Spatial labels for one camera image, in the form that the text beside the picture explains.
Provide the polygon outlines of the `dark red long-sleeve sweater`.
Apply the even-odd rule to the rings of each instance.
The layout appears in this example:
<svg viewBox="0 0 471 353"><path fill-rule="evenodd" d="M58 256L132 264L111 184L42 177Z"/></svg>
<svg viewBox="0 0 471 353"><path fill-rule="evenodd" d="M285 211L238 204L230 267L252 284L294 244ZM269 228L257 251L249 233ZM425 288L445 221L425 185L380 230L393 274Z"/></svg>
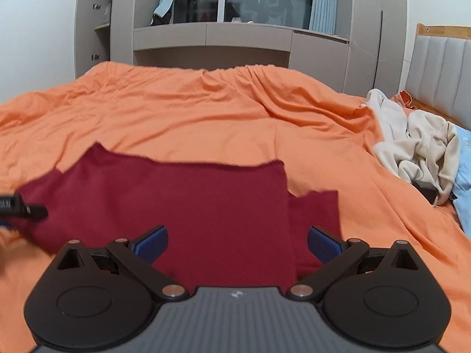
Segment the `dark red long-sleeve sweater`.
<svg viewBox="0 0 471 353"><path fill-rule="evenodd" d="M164 226L168 248L155 267L187 289L285 289L320 266L309 229L341 233L337 192L294 196L280 161L162 163L95 144L67 171L51 170L19 192L49 214L15 219L14 228L50 253L71 239L101 247Z"/></svg>

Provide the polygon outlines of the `black object under garment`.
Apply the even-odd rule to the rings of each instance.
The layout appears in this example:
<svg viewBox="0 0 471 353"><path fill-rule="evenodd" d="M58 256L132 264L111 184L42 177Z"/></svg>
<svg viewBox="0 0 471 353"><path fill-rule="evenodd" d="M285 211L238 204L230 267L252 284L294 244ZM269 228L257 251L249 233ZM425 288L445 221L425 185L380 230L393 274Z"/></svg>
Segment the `black object under garment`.
<svg viewBox="0 0 471 353"><path fill-rule="evenodd" d="M411 184L421 193L430 205L436 205L439 191L433 184L417 180L412 181Z"/></svg>

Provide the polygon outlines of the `beige crumpled garment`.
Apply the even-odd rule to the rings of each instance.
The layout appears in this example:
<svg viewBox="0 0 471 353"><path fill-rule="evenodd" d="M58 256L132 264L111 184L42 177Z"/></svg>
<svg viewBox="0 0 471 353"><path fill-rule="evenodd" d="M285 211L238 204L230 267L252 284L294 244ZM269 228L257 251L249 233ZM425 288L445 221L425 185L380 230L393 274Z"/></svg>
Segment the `beige crumpled garment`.
<svg viewBox="0 0 471 353"><path fill-rule="evenodd" d="M407 113L381 90L367 93L366 103L378 120L383 140L373 152L391 174L411 184L429 182L439 191L437 205L449 198L459 166L456 126L441 116L416 109Z"/></svg>

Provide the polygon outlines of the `light blue garment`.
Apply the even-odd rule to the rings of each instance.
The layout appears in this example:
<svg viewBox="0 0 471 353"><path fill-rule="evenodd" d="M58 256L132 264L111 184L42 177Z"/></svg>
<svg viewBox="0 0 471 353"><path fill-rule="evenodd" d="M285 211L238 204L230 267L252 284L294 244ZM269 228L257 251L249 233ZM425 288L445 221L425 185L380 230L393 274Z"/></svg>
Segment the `light blue garment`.
<svg viewBox="0 0 471 353"><path fill-rule="evenodd" d="M456 125L460 142L460 158L455 184L453 185L453 206L461 228L471 236L471 132Z"/></svg>

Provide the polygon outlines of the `orange duvet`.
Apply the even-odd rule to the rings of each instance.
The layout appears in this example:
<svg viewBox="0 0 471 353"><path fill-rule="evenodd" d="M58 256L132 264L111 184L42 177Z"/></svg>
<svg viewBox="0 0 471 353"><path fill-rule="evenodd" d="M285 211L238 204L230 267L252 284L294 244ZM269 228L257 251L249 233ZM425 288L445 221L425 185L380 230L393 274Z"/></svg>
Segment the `orange duvet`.
<svg viewBox="0 0 471 353"><path fill-rule="evenodd" d="M442 338L470 350L470 240L373 153L381 131L360 97L272 65L215 71L104 62L72 83L1 106L1 191L65 170L94 143L167 162L284 162L289 191L337 190L346 237L404 239L452 305Z"/></svg>

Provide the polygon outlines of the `grey padded headboard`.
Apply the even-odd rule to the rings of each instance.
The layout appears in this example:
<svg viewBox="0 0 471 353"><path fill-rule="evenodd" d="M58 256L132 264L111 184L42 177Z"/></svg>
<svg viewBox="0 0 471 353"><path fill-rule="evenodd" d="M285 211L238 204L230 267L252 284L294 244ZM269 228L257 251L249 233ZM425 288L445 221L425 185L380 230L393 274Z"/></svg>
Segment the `grey padded headboard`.
<svg viewBox="0 0 471 353"><path fill-rule="evenodd" d="M406 92L419 109L470 128L470 27L417 25Z"/></svg>

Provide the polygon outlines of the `light blue curtain right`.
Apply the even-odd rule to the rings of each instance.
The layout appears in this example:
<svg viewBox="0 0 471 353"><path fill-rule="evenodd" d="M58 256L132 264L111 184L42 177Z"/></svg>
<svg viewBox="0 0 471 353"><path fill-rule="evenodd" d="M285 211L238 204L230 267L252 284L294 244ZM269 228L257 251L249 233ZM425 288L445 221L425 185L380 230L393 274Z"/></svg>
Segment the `light blue curtain right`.
<svg viewBox="0 0 471 353"><path fill-rule="evenodd" d="M338 0L312 0L309 30L332 35L335 32Z"/></svg>

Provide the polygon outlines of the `grey wall cabinet unit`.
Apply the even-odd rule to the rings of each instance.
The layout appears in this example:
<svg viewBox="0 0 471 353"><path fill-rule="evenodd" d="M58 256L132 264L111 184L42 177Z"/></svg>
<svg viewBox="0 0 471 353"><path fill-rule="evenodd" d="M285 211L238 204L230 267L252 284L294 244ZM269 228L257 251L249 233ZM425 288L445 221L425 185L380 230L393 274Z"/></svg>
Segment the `grey wall cabinet unit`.
<svg viewBox="0 0 471 353"><path fill-rule="evenodd" d="M337 0L333 34L248 23L225 0L175 0L181 14L153 26L159 0L77 0L75 73L103 61L182 69L278 65L363 96L398 91L407 0Z"/></svg>

